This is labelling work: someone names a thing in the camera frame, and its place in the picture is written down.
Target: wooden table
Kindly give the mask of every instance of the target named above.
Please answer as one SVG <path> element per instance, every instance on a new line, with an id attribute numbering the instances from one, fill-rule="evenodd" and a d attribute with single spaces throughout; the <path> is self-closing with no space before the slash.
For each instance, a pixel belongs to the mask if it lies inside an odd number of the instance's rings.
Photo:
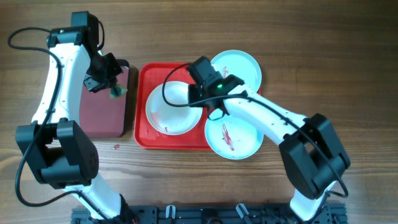
<path id="1" fill-rule="evenodd" d="M 74 11 L 104 24 L 105 53 L 141 69 L 153 61 L 192 62 L 229 49 L 253 55 L 264 70 L 262 94 L 297 113 L 327 116 L 350 158 L 343 176 L 350 223 L 398 222 L 398 13 L 380 1 L 140 1 L 0 5 L 0 223 L 69 223 L 73 197 L 43 208 L 17 201 L 14 178 L 21 152 L 14 134 L 30 123 L 44 89 L 49 56 L 10 49 L 19 28 L 67 27 Z M 29 32 L 15 44 L 45 47 Z M 243 161 L 211 151 L 147 151 L 129 131 L 94 139 L 100 172 L 130 205 L 288 202 L 294 188 L 277 146 L 265 139 Z M 120 148 L 112 150 L 115 144 Z M 22 193 L 41 202 L 60 193 L 39 185 L 25 168 Z"/>

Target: red tray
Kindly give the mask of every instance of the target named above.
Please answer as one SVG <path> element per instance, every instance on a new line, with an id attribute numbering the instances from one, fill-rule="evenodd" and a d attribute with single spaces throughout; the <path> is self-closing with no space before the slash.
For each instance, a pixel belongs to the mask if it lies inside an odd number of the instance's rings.
<path id="1" fill-rule="evenodd" d="M 145 106 L 150 93 L 164 82 L 165 77 L 175 67 L 182 63 L 149 63 L 145 65 L 138 80 L 136 120 L 134 124 L 134 138 L 136 142 L 146 149 L 188 149 L 211 150 L 205 138 L 205 111 L 198 124 L 189 132 L 177 136 L 162 134 L 154 129 L 148 122 Z M 168 81 L 181 81 L 193 84 L 191 76 L 185 68 L 178 69 Z"/>

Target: table surface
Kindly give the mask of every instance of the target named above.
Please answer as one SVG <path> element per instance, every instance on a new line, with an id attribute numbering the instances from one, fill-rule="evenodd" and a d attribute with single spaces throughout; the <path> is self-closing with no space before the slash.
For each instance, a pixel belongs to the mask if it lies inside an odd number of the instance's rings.
<path id="1" fill-rule="evenodd" d="M 14 139 L 30 123 L 45 85 L 49 56 L 10 49 L 19 28 L 67 27 L 74 11 L 104 24 L 104 52 L 145 64 L 192 62 L 229 49 L 251 54 L 263 69 L 264 96 L 288 110 L 324 114 L 351 158 L 343 176 L 350 223 L 398 222 L 398 4 L 394 1 L 16 0 L 0 4 L 0 223 L 69 223 L 73 197 L 28 208 L 14 193 L 21 152 Z M 45 47 L 45 33 L 15 44 Z M 294 188 L 277 146 L 229 161 L 212 151 L 148 151 L 133 138 L 134 94 L 127 133 L 94 139 L 99 171 L 130 205 L 289 202 Z M 115 144 L 120 148 L 112 150 Z M 25 167 L 22 193 L 41 202 L 60 193 Z"/>

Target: plate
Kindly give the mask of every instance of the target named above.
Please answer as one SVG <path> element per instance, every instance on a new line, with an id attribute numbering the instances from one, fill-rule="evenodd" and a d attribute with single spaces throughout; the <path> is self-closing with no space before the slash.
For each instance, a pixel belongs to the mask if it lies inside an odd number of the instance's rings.
<path id="1" fill-rule="evenodd" d="M 146 103 L 146 115 L 150 125 L 168 135 L 188 132 L 199 122 L 203 109 L 168 105 L 162 97 L 162 85 L 150 93 Z M 167 82 L 165 96 L 174 104 L 188 103 L 188 84 L 178 81 Z"/>
<path id="2" fill-rule="evenodd" d="M 242 79 L 253 91 L 261 86 L 261 69 L 256 59 L 241 50 L 227 50 L 216 55 L 212 60 L 215 70 L 225 78 L 230 74 Z"/>
<path id="3" fill-rule="evenodd" d="M 210 114 L 211 119 L 223 115 L 220 109 Z M 260 148 L 264 135 L 253 125 L 231 115 L 205 124 L 207 143 L 220 156 L 227 159 L 245 159 Z"/>

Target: pink stain on plate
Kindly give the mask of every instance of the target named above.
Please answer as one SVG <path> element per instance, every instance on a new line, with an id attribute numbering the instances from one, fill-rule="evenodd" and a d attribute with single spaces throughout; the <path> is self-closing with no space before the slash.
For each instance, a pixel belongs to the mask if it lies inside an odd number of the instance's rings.
<path id="1" fill-rule="evenodd" d="M 228 70 L 226 69 L 226 66 L 223 68 L 223 77 L 225 78 L 226 75 L 228 74 Z"/>
<path id="2" fill-rule="evenodd" d="M 119 149 L 119 148 L 120 148 L 120 145 L 119 145 L 119 144 L 116 144 L 116 145 L 114 145 L 114 146 L 112 147 L 113 150 L 117 150 L 117 149 Z"/>
<path id="3" fill-rule="evenodd" d="M 229 146 L 229 148 L 233 151 L 233 150 L 235 150 L 234 149 L 234 146 L 233 146 L 233 142 L 232 142 L 232 139 L 231 139 L 231 137 L 229 136 L 229 134 L 228 134 L 228 130 L 226 129 L 226 126 L 225 126 L 225 124 L 223 123 L 223 140 L 225 141 L 225 143 Z"/>

